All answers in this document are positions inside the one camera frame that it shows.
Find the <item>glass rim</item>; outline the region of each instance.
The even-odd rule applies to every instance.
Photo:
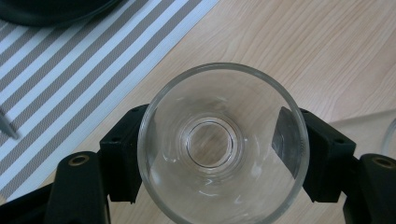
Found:
[[[165,202],[161,199],[161,197],[157,194],[155,189],[151,186],[149,181],[149,173],[148,173],[148,164],[147,164],[147,156],[146,156],[146,148],[145,148],[145,141],[147,138],[147,130],[149,126],[149,121],[152,118],[158,104],[160,103],[161,99],[172,90],[178,83],[182,82],[183,80],[192,77],[194,75],[210,71],[210,70],[234,70],[246,73],[248,75],[252,75],[261,79],[262,81],[268,83],[271,87],[273,87],[277,92],[279,92],[282,97],[285,99],[287,104],[290,106],[291,114],[295,117],[297,126],[299,129],[300,137],[302,143],[300,145],[300,150],[302,151],[302,157],[300,160],[300,167],[295,177],[295,182],[293,187],[291,188],[289,195],[285,198],[282,204],[268,217],[261,220],[259,223],[271,223],[277,220],[280,216],[282,216],[286,210],[291,206],[294,199],[297,197],[298,193],[300,192],[304,179],[306,176],[306,172],[308,170],[309,164],[309,141],[308,141],[308,134],[306,130],[306,125],[304,121],[304,117],[300,111],[300,108],[294,102],[291,95],[286,91],[286,89],[274,80],[272,77],[266,75],[264,72],[259,71],[255,68],[239,64],[239,63],[206,63],[196,67],[193,67],[177,77],[174,77],[171,81],[169,81],[153,98],[151,103],[148,106],[148,109],[142,119],[142,123],[140,125],[138,141],[137,141],[137,161],[139,172],[142,177],[143,184],[150,195],[151,199],[157,204],[157,206],[172,220],[176,223],[186,223],[188,222],[180,215],[172,211]]]

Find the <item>gray stripe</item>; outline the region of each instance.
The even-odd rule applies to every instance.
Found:
[[[0,79],[0,91],[3,91],[27,66],[29,66],[44,50],[46,50],[66,29],[54,29],[38,45],[20,60],[4,77]]]
[[[157,45],[198,5],[189,1],[165,26],[163,26],[136,55],[112,77],[107,84],[40,150],[29,163],[7,185],[0,190],[6,198],[29,177],[35,169],[73,132],[91,112],[157,47]]]
[[[60,74],[55,83],[52,83],[45,91],[36,97],[36,99],[30,103],[30,106],[25,108],[12,122],[12,126],[15,129],[19,129],[22,124],[28,120],[40,106],[42,106],[53,93],[55,93],[60,86],[62,86],[76,71],[88,61],[88,59],[99,50],[98,46],[102,46],[112,36],[114,31],[119,30],[122,25],[127,22],[131,15],[134,15],[138,9],[144,5],[144,1],[136,1],[125,10],[117,20],[107,28],[106,31],[96,39],[84,52],[80,55],[70,66]],[[86,27],[82,28],[77,34],[75,34],[65,45],[63,45],[46,63],[43,64],[29,79],[24,82],[16,91],[12,93],[2,104],[4,112],[8,112],[29,90],[31,90],[49,71],[53,69],[84,37],[86,37],[99,23],[99,20],[93,19],[94,22],[90,22]],[[0,146],[7,141],[7,137],[0,136]]]
[[[0,66],[2,66],[12,55],[15,54],[23,45],[26,44],[35,34],[38,33],[38,29],[29,29],[22,36],[20,36],[14,43],[0,54]]]
[[[172,1],[161,1],[158,6],[156,6],[150,13],[145,17],[136,27],[113,49],[107,56],[97,64],[91,72],[85,76],[77,86],[71,90],[62,101],[57,104],[46,117],[44,117],[34,128],[30,131],[15,147],[11,150],[2,160],[0,160],[0,175],[4,173],[8,167],[15,162],[15,160],[30,146],[32,143],[48,129],[48,127],[57,119],[62,113],[73,104],[76,99],[87,90],[91,84],[101,75],[103,72],[117,59],[132,43],[171,5]],[[71,69],[77,69],[81,67],[88,59],[85,55],[81,55],[85,60],[77,59],[78,66],[69,66],[54,82],[50,84],[47,90],[42,92],[39,96],[35,98],[32,102],[32,106],[36,107],[37,110],[42,106],[48,98],[50,98],[53,93],[55,93],[62,84],[66,82],[71,76],[73,76],[76,71],[69,71]],[[32,112],[32,106],[27,107],[20,116],[28,119]],[[19,127],[19,123],[13,124],[14,127]]]
[[[16,25],[4,24],[0,32],[0,41],[3,41],[15,28],[17,28]]]

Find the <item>gray and white striped cloth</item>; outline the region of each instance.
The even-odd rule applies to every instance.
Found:
[[[0,197],[36,189],[217,0],[121,2],[64,28],[0,21]]]

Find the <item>light wood surface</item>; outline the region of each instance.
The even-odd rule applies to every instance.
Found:
[[[213,62],[262,70],[328,122],[388,111],[396,108],[396,1],[221,0],[76,151],[97,150],[129,109],[181,72]],[[276,223],[345,223],[344,200],[311,203],[302,190]],[[110,210],[113,223],[173,223],[144,187],[136,204]]]

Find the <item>transparent drinking glass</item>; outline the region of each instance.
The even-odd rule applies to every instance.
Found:
[[[290,95],[235,63],[204,64],[170,81],[138,138],[143,183],[176,223],[270,223],[301,189],[308,161]]]

